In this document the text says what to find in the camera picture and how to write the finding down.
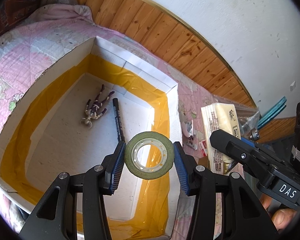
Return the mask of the person right hand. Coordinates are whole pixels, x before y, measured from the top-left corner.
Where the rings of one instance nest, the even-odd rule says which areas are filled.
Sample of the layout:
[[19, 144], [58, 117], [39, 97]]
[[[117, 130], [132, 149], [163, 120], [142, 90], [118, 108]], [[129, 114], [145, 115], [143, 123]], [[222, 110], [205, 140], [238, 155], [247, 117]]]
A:
[[[262, 194], [260, 198], [261, 204], [267, 211], [271, 205], [272, 200], [273, 199], [266, 194]], [[268, 213], [278, 231], [285, 229], [292, 221], [292, 219], [296, 216], [296, 214], [297, 212], [293, 209], [279, 209], [273, 215]]]

